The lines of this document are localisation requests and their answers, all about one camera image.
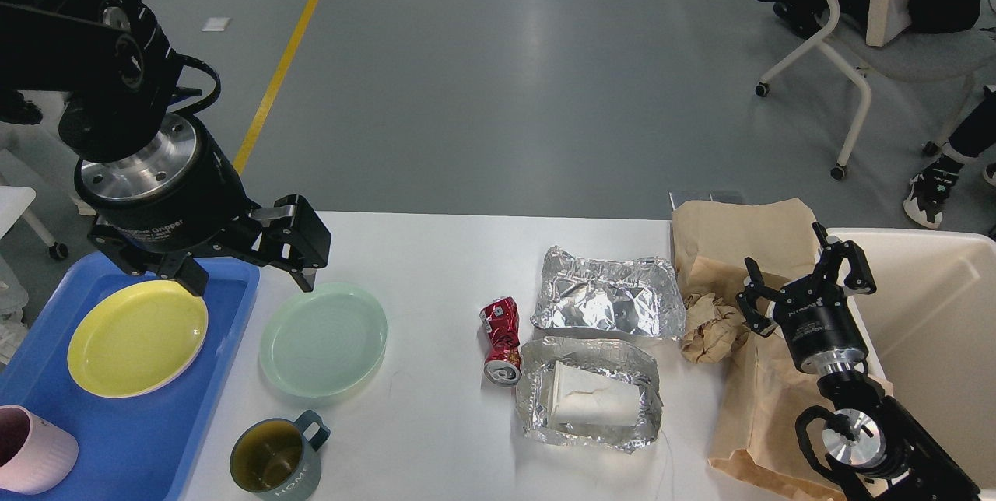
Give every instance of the gray floor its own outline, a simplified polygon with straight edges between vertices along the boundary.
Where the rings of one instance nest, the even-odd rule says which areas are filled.
[[[221,72],[223,96],[200,117],[234,158],[306,0],[146,1],[179,51]],[[979,26],[996,23],[983,11]],[[209,16],[233,20],[202,33]],[[836,182],[857,90],[811,55],[753,94],[799,41],[752,0],[320,0],[244,183],[259,202],[302,193],[327,210],[655,219],[669,218],[669,192],[727,190],[799,197],[829,226],[914,227],[900,200],[959,82],[869,79],[865,132]],[[977,171],[944,229],[996,222]],[[86,222],[39,194],[74,257],[86,252]],[[30,236],[15,227],[0,253],[32,314],[67,264]]]

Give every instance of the white bin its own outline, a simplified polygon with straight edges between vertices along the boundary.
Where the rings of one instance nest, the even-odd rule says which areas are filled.
[[[979,487],[996,489],[996,242],[829,232],[868,256],[879,290],[854,299],[896,398]]]

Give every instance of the robotic arm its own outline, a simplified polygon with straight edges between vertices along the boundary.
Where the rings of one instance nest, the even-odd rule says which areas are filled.
[[[185,68],[214,89],[177,86]],[[153,271],[195,295],[207,285],[195,258],[214,256],[281,268],[310,291],[331,234],[303,196],[271,208],[246,196],[195,116],[220,86],[209,65],[170,46],[142,0],[0,0],[0,118],[40,121],[18,89],[72,91],[59,136],[79,155],[79,197],[99,213],[97,250],[125,273]]]
[[[869,380],[867,369],[857,369],[867,358],[868,346],[847,309],[847,296],[874,293],[875,280],[856,243],[828,237],[818,223],[812,228],[821,246],[812,274],[776,291],[765,287],[758,264],[747,258],[749,278],[737,295],[752,331],[767,337],[775,324],[782,327],[796,369],[817,374],[819,393],[836,409],[814,405],[796,419],[796,437],[808,464],[840,486],[850,501],[977,500],[979,488],[924,427]],[[850,273],[842,288],[836,281],[843,260],[849,262]],[[775,303],[774,321],[758,312],[758,298]],[[808,426],[817,419],[824,422],[826,465],[819,462],[808,437]],[[872,495],[861,476],[888,480],[889,489]]]

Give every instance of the yellow floor line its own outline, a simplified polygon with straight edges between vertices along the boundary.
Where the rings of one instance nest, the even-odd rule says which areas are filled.
[[[253,147],[256,146],[256,140],[259,139],[260,132],[263,131],[263,124],[266,123],[266,117],[270,115],[270,108],[273,107],[273,101],[276,100],[277,93],[280,93],[280,86],[284,83],[288,69],[291,68],[291,61],[294,61],[294,54],[298,51],[302,37],[305,36],[305,30],[308,30],[308,23],[316,7],[317,0],[308,0],[307,4],[305,4],[305,9],[301,12],[301,18],[298,19],[298,25],[294,27],[294,33],[291,34],[291,40],[288,41],[287,47],[284,48],[284,55],[281,55],[280,64],[277,64],[277,71],[273,72],[273,78],[270,78],[270,86],[267,86],[263,101],[259,103],[256,115],[249,125],[249,131],[246,132],[245,139],[242,140],[242,146],[239,147],[239,152],[235,155],[235,160],[232,161],[232,166],[235,167],[235,171],[239,174],[242,174],[242,171],[245,169],[246,161],[249,160],[249,155],[252,154]]]

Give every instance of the red soda can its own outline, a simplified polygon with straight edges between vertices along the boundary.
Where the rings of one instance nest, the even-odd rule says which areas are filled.
[[[484,359],[484,376],[501,387],[513,387],[522,377],[519,360],[519,306],[502,296],[481,309],[491,353]]]

